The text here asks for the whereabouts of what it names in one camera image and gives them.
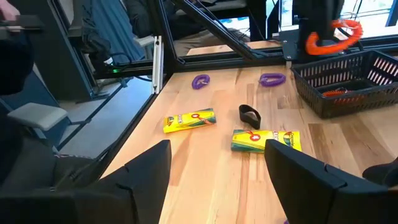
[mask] person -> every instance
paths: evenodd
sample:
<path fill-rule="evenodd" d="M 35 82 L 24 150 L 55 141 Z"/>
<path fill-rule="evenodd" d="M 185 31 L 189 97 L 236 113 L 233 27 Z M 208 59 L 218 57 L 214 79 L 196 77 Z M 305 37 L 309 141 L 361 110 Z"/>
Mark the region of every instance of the person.
<path fill-rule="evenodd" d="M 7 21 L 14 21 L 19 15 L 19 11 L 7 0 L 0 0 L 0 12 Z M 0 51 L 0 95 L 18 93 L 34 65 L 26 36 L 22 32 L 11 33 L 9 39 L 0 40 Z M 12 169 L 21 149 L 21 128 L 6 113 L 0 113 L 0 185 Z"/>
<path fill-rule="evenodd" d="M 164 9 L 174 40 L 174 49 L 178 56 L 184 56 L 192 48 L 223 45 L 209 30 L 196 23 L 188 16 L 176 15 L 177 8 L 171 0 L 164 0 Z M 146 0 L 125 0 L 127 14 L 132 25 L 133 33 L 139 38 L 153 35 L 153 27 Z M 239 39 L 248 42 L 249 37 L 236 29 L 230 31 Z"/>

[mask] orange hair tie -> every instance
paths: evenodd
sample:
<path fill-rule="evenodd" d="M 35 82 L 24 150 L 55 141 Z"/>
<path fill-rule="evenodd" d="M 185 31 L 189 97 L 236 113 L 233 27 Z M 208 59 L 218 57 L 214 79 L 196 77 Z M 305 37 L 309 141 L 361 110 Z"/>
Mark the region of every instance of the orange hair tie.
<path fill-rule="evenodd" d="M 331 23 L 333 28 L 350 28 L 353 30 L 353 34 L 346 40 L 342 40 L 337 44 L 319 47 L 317 46 L 317 41 L 319 40 L 319 36 L 316 32 L 312 32 L 308 37 L 307 43 L 305 44 L 305 48 L 307 53 L 310 55 L 326 55 L 341 52 L 342 50 L 347 49 L 353 44 L 357 43 L 360 40 L 363 34 L 362 26 L 357 21 L 352 20 L 336 20 Z"/>

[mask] black elastic band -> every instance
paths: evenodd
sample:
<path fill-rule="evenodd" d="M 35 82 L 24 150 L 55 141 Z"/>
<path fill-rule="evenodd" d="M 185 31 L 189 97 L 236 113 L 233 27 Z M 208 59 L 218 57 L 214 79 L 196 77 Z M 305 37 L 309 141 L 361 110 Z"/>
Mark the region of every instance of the black elastic band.
<path fill-rule="evenodd" d="M 247 112 L 253 112 L 256 115 L 257 120 L 253 119 Z M 260 129 L 261 124 L 261 116 L 258 111 L 253 109 L 249 105 L 241 105 L 239 106 L 239 117 L 241 121 L 250 124 L 254 129 Z"/>

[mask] wooden tabletop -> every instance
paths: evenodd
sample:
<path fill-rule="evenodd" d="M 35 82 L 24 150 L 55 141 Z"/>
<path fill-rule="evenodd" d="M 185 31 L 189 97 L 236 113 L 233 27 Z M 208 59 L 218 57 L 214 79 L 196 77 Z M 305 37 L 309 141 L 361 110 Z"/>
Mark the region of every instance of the wooden tabletop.
<path fill-rule="evenodd" d="M 257 81 L 267 72 L 286 74 L 286 83 L 260 86 Z M 210 84 L 193 90 L 193 78 L 204 73 Z M 160 223 L 283 223 L 264 155 L 231 151 L 233 129 L 248 128 L 239 120 L 241 104 L 260 112 L 262 129 L 300 131 L 304 153 L 357 176 L 398 156 L 396 106 L 322 120 L 297 95 L 292 73 L 284 66 L 235 68 L 174 74 L 104 175 L 169 139 L 172 170 Z M 164 117 L 205 108 L 214 108 L 215 125 L 163 133 Z"/>

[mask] floor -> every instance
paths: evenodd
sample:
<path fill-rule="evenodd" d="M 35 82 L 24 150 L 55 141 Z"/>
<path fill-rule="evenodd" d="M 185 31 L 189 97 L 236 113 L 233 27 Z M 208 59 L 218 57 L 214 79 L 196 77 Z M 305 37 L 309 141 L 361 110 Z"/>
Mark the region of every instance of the floor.
<path fill-rule="evenodd" d="M 112 93 L 119 84 L 106 86 L 104 91 Z M 60 150 L 62 154 L 96 157 L 112 144 L 146 102 L 151 94 L 151 83 L 132 79 L 126 88 L 121 88 L 115 96 Z M 99 107 L 104 100 L 75 104 L 60 102 L 68 111 L 72 121 L 83 121 Z M 63 135 L 65 140 L 78 125 L 69 126 Z"/>

